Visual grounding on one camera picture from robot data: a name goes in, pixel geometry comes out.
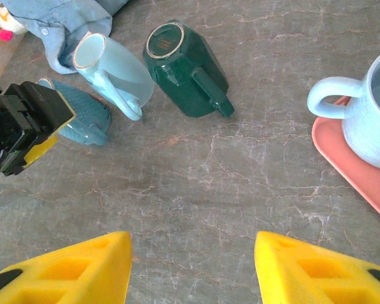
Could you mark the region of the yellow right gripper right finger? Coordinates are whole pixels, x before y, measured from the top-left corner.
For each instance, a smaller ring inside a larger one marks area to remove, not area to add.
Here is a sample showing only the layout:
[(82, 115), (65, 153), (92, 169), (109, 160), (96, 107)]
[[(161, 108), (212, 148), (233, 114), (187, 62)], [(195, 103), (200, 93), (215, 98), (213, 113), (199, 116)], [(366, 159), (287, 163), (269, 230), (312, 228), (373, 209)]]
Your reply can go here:
[(380, 265), (268, 231), (254, 259), (263, 304), (380, 304)]

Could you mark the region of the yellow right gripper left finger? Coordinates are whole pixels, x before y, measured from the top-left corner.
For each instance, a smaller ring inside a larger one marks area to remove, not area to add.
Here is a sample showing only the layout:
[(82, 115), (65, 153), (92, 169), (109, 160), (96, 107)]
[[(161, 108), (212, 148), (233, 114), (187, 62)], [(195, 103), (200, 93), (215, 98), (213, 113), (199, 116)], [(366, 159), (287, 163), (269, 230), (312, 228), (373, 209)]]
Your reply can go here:
[(0, 304), (125, 304), (129, 232), (117, 231), (0, 271)]

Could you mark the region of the teal dotted mug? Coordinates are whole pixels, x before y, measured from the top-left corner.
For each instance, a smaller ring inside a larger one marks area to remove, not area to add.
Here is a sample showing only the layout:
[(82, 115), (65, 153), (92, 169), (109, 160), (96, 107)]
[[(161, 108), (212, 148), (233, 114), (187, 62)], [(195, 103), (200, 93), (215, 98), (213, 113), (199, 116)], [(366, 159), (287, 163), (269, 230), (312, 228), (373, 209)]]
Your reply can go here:
[(60, 135), (83, 145), (104, 146), (108, 142), (109, 107), (72, 85), (48, 78), (39, 79), (37, 83), (60, 92), (75, 112), (75, 118), (60, 129)]

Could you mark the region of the dark green mug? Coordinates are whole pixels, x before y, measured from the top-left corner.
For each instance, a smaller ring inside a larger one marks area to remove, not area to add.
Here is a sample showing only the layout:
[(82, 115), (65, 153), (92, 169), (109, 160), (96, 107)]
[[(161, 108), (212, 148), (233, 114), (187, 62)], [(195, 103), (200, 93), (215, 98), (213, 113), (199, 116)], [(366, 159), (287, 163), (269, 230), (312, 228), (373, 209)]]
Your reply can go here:
[(188, 117), (234, 113), (229, 83), (211, 47), (185, 23), (170, 20), (148, 36), (142, 57), (151, 78)]

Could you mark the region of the glossy pale blue mug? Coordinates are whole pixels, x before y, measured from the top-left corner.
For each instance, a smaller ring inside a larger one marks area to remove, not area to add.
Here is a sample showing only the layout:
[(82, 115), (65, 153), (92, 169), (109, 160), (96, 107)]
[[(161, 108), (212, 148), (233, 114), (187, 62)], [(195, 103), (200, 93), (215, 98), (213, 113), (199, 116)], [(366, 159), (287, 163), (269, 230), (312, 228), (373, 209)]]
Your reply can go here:
[(143, 116), (155, 83), (128, 49), (100, 33), (87, 32), (73, 55), (75, 69), (107, 101), (133, 120)]

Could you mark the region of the matte light blue mug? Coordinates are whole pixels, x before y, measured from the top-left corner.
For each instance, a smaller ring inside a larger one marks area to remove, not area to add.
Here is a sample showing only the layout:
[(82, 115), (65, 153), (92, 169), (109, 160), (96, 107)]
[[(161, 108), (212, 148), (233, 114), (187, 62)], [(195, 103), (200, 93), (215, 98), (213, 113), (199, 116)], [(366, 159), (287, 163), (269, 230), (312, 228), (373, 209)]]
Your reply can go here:
[(346, 143), (380, 168), (380, 55), (363, 79), (327, 77), (311, 88), (307, 107), (318, 117), (342, 120)]

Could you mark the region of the light blue button shirt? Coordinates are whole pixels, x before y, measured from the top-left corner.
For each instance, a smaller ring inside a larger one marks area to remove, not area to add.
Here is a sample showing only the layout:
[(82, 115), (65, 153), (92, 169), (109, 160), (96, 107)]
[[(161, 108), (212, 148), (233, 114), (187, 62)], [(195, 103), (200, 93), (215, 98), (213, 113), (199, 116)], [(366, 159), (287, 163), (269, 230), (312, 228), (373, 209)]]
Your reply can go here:
[(113, 15), (129, 0), (2, 0), (15, 20), (41, 39), (49, 66), (75, 73), (75, 48), (87, 32), (109, 36)]

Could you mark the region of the white plush doll with glasses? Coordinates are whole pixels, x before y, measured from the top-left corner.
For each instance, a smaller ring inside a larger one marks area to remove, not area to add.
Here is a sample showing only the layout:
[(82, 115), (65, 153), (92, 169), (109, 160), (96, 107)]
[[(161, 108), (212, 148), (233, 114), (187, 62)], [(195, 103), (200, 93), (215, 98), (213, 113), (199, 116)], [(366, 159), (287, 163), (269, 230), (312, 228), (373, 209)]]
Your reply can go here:
[(28, 30), (10, 14), (0, 0), (0, 40), (11, 41), (14, 36), (23, 35)]

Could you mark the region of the pink plastic tray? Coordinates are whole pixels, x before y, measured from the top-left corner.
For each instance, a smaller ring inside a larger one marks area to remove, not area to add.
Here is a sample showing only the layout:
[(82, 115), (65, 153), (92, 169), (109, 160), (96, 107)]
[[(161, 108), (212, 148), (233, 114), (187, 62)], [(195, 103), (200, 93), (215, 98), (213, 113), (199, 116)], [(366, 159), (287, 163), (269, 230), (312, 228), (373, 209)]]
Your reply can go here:
[(349, 148), (341, 120), (316, 118), (312, 140), (318, 152), (380, 214), (380, 169), (360, 159)]

